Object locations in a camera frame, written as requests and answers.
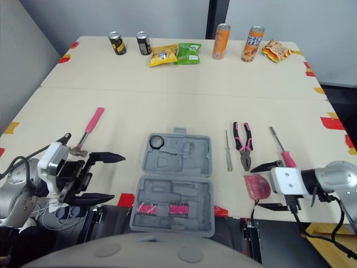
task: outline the orange can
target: orange can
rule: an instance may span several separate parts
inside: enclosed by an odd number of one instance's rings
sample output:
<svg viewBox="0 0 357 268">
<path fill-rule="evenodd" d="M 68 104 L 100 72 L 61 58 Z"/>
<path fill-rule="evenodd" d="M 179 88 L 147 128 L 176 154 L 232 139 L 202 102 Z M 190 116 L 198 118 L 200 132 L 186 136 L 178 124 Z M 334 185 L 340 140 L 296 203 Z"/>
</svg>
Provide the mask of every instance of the orange can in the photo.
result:
<svg viewBox="0 0 357 268">
<path fill-rule="evenodd" d="M 254 60 L 255 54 L 258 51 L 259 44 L 264 35 L 264 27 L 253 26 L 250 29 L 247 43 L 245 43 L 244 50 L 242 52 L 242 60 L 249 63 Z"/>
<path fill-rule="evenodd" d="M 225 23 L 218 24 L 216 39 L 214 41 L 212 58 L 215 60 L 223 59 L 230 34 L 230 26 Z"/>
</svg>

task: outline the green snack bag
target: green snack bag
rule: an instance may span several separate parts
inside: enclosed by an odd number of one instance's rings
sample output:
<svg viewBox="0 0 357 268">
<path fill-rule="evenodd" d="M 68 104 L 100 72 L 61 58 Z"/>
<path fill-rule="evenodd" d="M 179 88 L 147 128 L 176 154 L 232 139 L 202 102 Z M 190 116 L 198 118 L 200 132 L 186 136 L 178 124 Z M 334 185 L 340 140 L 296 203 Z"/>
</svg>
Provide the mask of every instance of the green snack bag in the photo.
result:
<svg viewBox="0 0 357 268">
<path fill-rule="evenodd" d="M 179 43 L 177 49 L 177 62 L 174 64 L 197 64 L 200 63 L 201 44 Z"/>
</svg>

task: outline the screwdriver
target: screwdriver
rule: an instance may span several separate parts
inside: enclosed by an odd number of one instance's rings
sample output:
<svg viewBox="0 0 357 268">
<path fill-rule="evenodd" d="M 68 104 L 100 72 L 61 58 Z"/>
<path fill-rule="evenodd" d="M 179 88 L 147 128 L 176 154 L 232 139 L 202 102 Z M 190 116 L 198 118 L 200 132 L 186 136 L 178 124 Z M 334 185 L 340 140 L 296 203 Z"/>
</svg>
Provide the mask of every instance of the screwdriver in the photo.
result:
<svg viewBox="0 0 357 268">
<path fill-rule="evenodd" d="M 229 144 L 228 144 L 228 135 L 227 135 L 227 130 L 225 131 L 225 141 L 227 143 L 227 147 L 225 149 L 225 156 L 226 156 L 226 160 L 227 160 L 227 170 L 228 171 L 232 171 L 233 167 L 232 167 L 232 159 L 230 158 L 230 148 L 229 148 Z"/>
<path fill-rule="evenodd" d="M 273 136 L 277 139 L 280 147 L 281 147 L 281 150 L 283 150 L 283 152 L 281 153 L 283 159 L 284 159 L 284 162 L 285 162 L 285 165 L 287 166 L 287 168 L 295 168 L 296 167 L 296 164 L 295 164 L 295 161 L 294 159 L 290 156 L 290 153 L 285 151 L 284 150 L 284 147 L 282 146 L 282 144 L 280 143 L 280 140 L 278 139 L 278 136 L 274 130 L 273 127 L 269 127 L 270 130 L 272 131 L 272 134 Z"/>
</svg>

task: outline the tool case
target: tool case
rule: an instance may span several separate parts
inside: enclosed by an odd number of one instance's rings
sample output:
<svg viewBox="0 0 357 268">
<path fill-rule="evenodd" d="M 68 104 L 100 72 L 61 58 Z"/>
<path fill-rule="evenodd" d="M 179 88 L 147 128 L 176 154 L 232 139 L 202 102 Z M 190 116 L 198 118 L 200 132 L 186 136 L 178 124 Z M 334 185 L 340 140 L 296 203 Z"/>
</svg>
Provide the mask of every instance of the tool case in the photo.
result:
<svg viewBox="0 0 357 268">
<path fill-rule="evenodd" d="M 148 138 L 142 176 L 130 228 L 143 232 L 181 232 L 202 237 L 214 234 L 211 140 L 187 135 L 153 133 Z"/>
</svg>

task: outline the white table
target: white table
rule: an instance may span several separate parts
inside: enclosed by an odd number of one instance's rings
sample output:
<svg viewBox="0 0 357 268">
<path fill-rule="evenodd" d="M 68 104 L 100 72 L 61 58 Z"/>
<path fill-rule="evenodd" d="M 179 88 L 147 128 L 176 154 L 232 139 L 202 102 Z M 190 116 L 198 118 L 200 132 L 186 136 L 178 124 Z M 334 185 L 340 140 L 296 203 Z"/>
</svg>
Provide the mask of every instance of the white table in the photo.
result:
<svg viewBox="0 0 357 268">
<path fill-rule="evenodd" d="M 306 76 L 305 58 L 292 54 L 279 64 L 263 55 L 253 62 L 241 61 L 245 41 L 229 40 L 226 56 L 212 59 L 214 40 L 150 39 L 151 45 L 198 42 L 201 64 L 165 64 L 148 67 L 151 57 L 139 52 L 135 38 L 124 37 L 127 53 L 116 56 L 107 37 L 82 36 L 70 49 L 70 60 L 58 64 L 43 81 L 43 87 L 110 89 L 120 91 L 231 95 L 260 98 L 325 100 L 314 88 L 315 77 Z M 295 43 L 283 42 L 293 50 Z"/>
<path fill-rule="evenodd" d="M 108 204 L 116 205 L 121 193 L 135 193 L 150 133 L 172 133 L 174 127 L 185 127 L 188 134 L 208 135 L 212 140 L 215 204 L 230 216 L 249 217 L 253 201 L 248 197 L 244 172 L 234 149 L 231 131 L 234 121 L 249 122 L 254 150 L 252 167 L 277 160 L 279 148 L 268 126 L 274 126 L 281 142 L 289 149 L 302 169 L 322 167 L 334 160 L 357 164 L 348 154 L 344 131 L 325 128 L 320 116 L 333 112 L 330 103 L 293 98 L 257 98 L 177 92 L 143 92 L 129 90 L 41 87 L 15 118 L 20 124 L 13 135 L 3 135 L 0 147 L 1 171 L 17 155 L 28 155 L 56 140 L 66 132 L 75 146 L 97 107 L 104 107 L 100 121 L 85 143 L 89 151 L 111 151 L 127 158 L 118 164 L 96 164 L 87 192 L 115 194 Z M 233 159 L 233 172 L 226 170 L 224 130 L 227 129 Z M 272 194 L 263 202 L 281 202 Z M 301 200 L 300 219 L 306 222 L 337 222 L 337 204 Z M 290 212 L 272 212 L 256 208 L 256 218 L 294 221 Z"/>
</svg>

